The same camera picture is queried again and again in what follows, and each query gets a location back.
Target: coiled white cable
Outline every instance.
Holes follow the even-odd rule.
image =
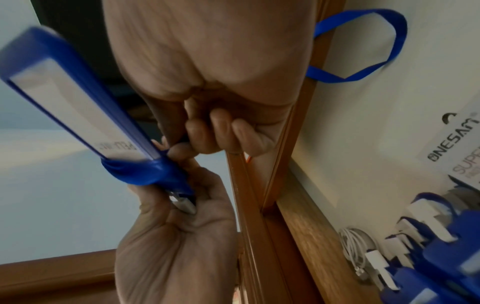
[[[379,245],[368,233],[356,227],[342,228],[338,231],[338,234],[340,235],[343,255],[352,263],[357,275],[362,277],[364,272],[360,270],[367,265],[365,253],[370,249],[378,249]]]

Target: white wall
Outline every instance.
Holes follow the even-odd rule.
[[[29,1],[2,0],[0,48],[36,24]],[[197,160],[233,202],[225,154]],[[138,205],[96,155],[0,82],[0,264],[116,248]]]
[[[480,90],[480,2],[347,0],[345,9],[389,8],[405,15],[399,57],[353,83],[321,84],[291,168],[335,228],[359,225],[385,237],[418,192],[443,192],[443,174],[416,155]],[[394,38],[381,17],[337,29],[325,69],[346,77],[385,60]]]

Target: pile of blue badges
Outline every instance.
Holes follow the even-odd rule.
[[[383,303],[480,303],[479,206],[480,192],[465,185],[415,197],[383,240],[383,255],[366,254]]]

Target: blue strap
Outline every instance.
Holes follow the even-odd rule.
[[[386,63],[395,59],[395,57],[400,53],[402,47],[404,46],[405,38],[407,38],[407,20],[402,14],[393,10],[377,9],[342,12],[340,14],[331,16],[325,20],[318,22],[315,26],[314,38],[338,26],[341,26],[344,23],[372,13],[376,13],[382,16],[393,26],[396,32],[396,37],[393,43],[393,47],[391,48],[390,56],[386,61],[364,68],[363,70],[356,72],[355,74],[350,75],[347,78],[342,78],[334,74],[330,74],[329,72],[325,72],[324,70],[312,66],[308,67],[306,76],[325,83],[357,81],[365,78],[366,76],[373,73],[375,70],[384,66]]]

